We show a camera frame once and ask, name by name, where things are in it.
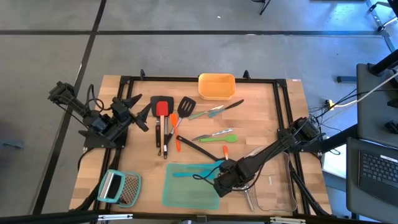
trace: knife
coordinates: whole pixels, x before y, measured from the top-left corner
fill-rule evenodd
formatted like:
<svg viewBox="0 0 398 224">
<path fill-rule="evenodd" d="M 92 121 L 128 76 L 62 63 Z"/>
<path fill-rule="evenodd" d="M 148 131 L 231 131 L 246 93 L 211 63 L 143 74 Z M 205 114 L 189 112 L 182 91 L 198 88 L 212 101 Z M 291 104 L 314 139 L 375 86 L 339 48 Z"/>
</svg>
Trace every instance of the knife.
<svg viewBox="0 0 398 224">
<path fill-rule="evenodd" d="M 212 109 L 210 109 L 210 110 L 206 110 L 206 111 L 204 111 L 204 112 L 191 115 L 191 116 L 188 117 L 188 119 L 195 119 L 195 118 L 198 118 L 198 117 L 200 117 L 200 116 L 202 116 L 202 115 L 204 115 L 204 114 L 210 113 L 210 112 L 215 111 L 215 110 L 219 110 L 219 109 L 221 109 L 223 106 L 224 106 L 224 105 L 216 106 L 215 108 L 212 108 Z"/>
<path fill-rule="evenodd" d="M 204 134 L 204 135 L 201 135 L 201 136 L 198 136 L 198 137 L 192 139 L 192 141 L 195 141 L 195 140 L 198 140 L 198 139 L 201 139 L 201 138 L 208 138 L 208 137 L 216 136 L 218 134 L 228 133 L 228 132 L 231 132 L 233 130 L 234 130 L 233 128 L 228 128 L 228 129 L 225 129 L 223 131 L 219 131 L 219 132 L 214 133 L 214 134 Z"/>
<path fill-rule="evenodd" d="M 223 112 L 224 110 L 228 110 L 228 109 L 234 108 L 235 106 L 238 106 L 238 105 L 240 105 L 241 103 L 243 103 L 243 101 L 244 101 L 244 100 L 239 100 L 238 102 L 233 103 L 233 104 L 227 106 L 227 107 L 224 108 L 224 109 L 220 109 L 220 110 L 218 110 L 218 111 L 212 111 L 212 112 L 209 113 L 209 118 L 212 118 L 212 117 L 218 115 L 219 113 Z"/>
</svg>

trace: wooden tabletop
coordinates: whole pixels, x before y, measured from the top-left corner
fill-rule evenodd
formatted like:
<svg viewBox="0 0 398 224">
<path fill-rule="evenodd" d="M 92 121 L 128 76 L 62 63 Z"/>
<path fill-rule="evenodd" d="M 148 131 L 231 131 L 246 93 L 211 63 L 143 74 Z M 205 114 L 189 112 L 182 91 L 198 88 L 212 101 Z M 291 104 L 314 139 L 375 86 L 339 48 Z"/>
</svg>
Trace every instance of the wooden tabletop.
<svg viewBox="0 0 398 224">
<path fill-rule="evenodd" d="M 105 75 L 98 98 L 107 107 L 111 99 L 118 92 L 120 76 Z M 150 97 L 164 95 L 174 97 L 174 113 L 184 96 L 194 99 L 197 103 L 193 113 L 208 110 L 212 107 L 228 106 L 238 100 L 244 102 L 230 110 L 209 118 L 201 116 L 197 119 L 183 119 L 178 127 L 179 135 L 192 139 L 202 134 L 211 134 L 226 128 L 234 128 L 233 134 L 239 137 L 238 142 L 195 142 L 216 157 L 223 157 L 223 145 L 228 146 L 229 158 L 239 159 L 259 146 L 268 146 L 277 140 L 278 128 L 277 112 L 274 92 L 271 84 L 237 83 L 236 93 L 229 101 L 202 100 L 197 92 L 196 82 L 145 82 L 136 81 L 132 88 L 132 95 L 142 93 L 142 98 L 133 107 L 136 114 L 150 103 Z M 300 80 L 287 80 L 289 98 L 293 119 L 308 116 L 307 102 Z M 287 115 L 284 108 L 283 94 L 280 90 L 284 123 L 287 126 Z M 182 151 L 175 149 L 175 139 L 169 143 L 169 156 L 165 160 L 157 155 L 155 147 L 155 118 L 149 115 L 147 119 L 149 131 L 142 132 L 135 124 L 130 125 L 125 149 L 123 149 L 119 164 L 120 171 L 134 171 L 142 177 L 142 188 L 136 204 L 131 208 L 119 208 L 113 205 L 115 212 L 143 212 L 143 213 L 189 213 L 215 215 L 291 215 L 294 207 L 291 203 L 291 190 L 287 177 L 286 159 L 282 154 L 269 161 L 264 167 L 256 189 L 251 191 L 255 211 L 251 212 L 246 198 L 238 192 L 231 192 L 220 199 L 220 209 L 200 210 L 193 208 L 166 207 L 162 205 L 162 194 L 165 184 L 165 172 L 168 163 L 201 164 L 212 163 L 211 159 L 181 143 Z M 79 206 L 85 197 L 98 183 L 104 149 L 94 149 L 81 161 L 70 208 Z M 331 213 L 325 181 L 319 160 L 307 153 L 301 153 L 305 183 L 309 191 L 324 210 Z M 297 207 L 302 212 L 299 189 L 295 188 Z"/>
</svg>

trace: orange bowl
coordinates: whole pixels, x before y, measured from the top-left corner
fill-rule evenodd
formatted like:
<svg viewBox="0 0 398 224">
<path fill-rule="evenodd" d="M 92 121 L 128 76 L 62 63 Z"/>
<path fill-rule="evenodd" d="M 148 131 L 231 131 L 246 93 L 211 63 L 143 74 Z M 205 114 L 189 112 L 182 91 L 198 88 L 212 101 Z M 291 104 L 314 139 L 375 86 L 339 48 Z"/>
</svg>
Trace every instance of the orange bowl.
<svg viewBox="0 0 398 224">
<path fill-rule="evenodd" d="M 200 98 L 229 100 L 235 94 L 235 77 L 227 73 L 203 73 L 199 76 Z"/>
</svg>

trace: gray floor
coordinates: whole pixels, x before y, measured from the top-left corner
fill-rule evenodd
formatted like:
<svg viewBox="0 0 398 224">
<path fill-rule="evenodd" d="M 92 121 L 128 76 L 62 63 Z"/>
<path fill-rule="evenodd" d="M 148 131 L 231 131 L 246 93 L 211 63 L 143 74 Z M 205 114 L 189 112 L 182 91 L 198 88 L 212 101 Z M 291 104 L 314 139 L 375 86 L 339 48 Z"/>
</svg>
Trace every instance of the gray floor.
<svg viewBox="0 0 398 224">
<path fill-rule="evenodd" d="M 362 1 L 242 0 L 108 1 L 100 30 L 375 30 Z M 0 29 L 91 30 L 100 1 L 3 0 Z M 388 10 L 377 11 L 380 18 Z M 395 25 L 387 30 L 393 37 Z M 73 83 L 88 36 L 0 35 L 0 133 L 21 139 L 25 149 L 0 151 L 0 216 L 29 213 L 62 111 L 47 100 L 61 80 Z M 96 92 L 103 75 L 191 76 L 226 72 L 240 77 L 299 78 L 308 107 L 339 100 L 355 84 L 337 84 L 355 75 L 357 63 L 374 63 L 390 53 L 381 36 L 124 35 L 97 36 L 79 98 L 90 83 Z M 356 108 L 326 124 L 345 129 L 356 123 Z M 72 121 L 45 203 L 44 212 L 68 209 L 83 138 Z M 335 130 L 325 128 L 331 136 Z M 333 211 L 343 209 L 336 203 Z"/>
</svg>

